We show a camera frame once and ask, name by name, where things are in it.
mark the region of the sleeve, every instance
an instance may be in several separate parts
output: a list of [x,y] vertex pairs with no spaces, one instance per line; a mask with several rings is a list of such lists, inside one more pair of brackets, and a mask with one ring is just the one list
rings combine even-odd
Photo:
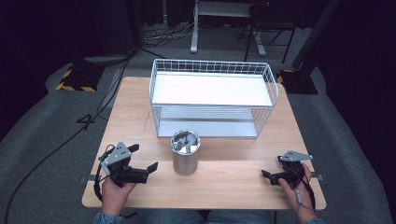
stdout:
[[324,224],[324,221],[320,218],[315,218],[315,219],[311,219],[309,221],[306,221],[303,224]]
[[93,224],[123,224],[124,220],[124,217],[114,217],[98,213],[93,220]]

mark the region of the stainless steel container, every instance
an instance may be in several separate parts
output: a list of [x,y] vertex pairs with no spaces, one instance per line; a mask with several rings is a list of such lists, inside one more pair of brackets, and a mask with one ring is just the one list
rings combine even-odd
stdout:
[[182,130],[171,139],[173,164],[179,175],[192,175],[198,167],[198,148],[201,140],[198,133]]

